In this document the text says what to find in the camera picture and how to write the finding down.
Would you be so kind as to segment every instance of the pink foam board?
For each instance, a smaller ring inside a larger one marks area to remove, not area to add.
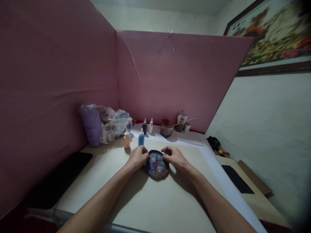
[[[130,116],[176,123],[182,111],[191,129],[205,132],[252,38],[117,30],[121,109]]]
[[[0,217],[86,145],[85,103],[119,108],[115,29],[90,1],[0,1]]]

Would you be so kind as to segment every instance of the purple bottle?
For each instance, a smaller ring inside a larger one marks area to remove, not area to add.
[[[99,147],[102,143],[100,136],[102,133],[100,115],[96,104],[81,105],[78,107],[81,114],[88,144],[90,147]]]

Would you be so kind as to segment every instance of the black mat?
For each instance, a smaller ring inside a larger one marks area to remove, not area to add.
[[[51,209],[73,183],[93,155],[76,152],[35,186],[23,200],[30,208]]]
[[[254,194],[253,190],[245,183],[239,174],[229,165],[221,165],[232,183],[237,187],[241,193]]]

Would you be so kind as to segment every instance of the white paint bottle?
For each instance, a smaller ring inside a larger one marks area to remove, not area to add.
[[[185,125],[184,132],[189,132],[190,127],[191,127],[190,124]]]
[[[153,130],[153,118],[151,118],[151,121],[149,123],[148,134],[152,134],[152,130]]]

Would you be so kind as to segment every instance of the plastic bag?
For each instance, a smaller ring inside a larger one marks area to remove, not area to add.
[[[108,144],[114,139],[119,138],[123,135],[125,129],[131,131],[132,128],[132,118],[130,114],[122,109],[115,112],[110,107],[100,106],[101,110],[100,118],[102,120],[102,135],[101,142],[103,144]]]

